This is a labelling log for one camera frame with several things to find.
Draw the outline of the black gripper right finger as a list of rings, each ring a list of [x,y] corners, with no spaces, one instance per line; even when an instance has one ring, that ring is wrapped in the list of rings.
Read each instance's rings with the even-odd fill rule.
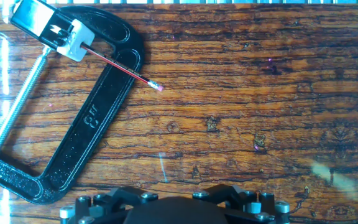
[[[290,224],[290,204],[273,193],[244,190],[218,184],[192,194],[201,208],[223,218],[221,223]]]

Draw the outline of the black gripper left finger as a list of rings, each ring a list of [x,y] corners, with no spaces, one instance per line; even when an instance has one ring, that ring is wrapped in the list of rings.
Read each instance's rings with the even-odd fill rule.
[[[59,211],[60,224],[124,223],[132,209],[158,200],[158,194],[135,187],[116,187],[107,193],[80,196]]]

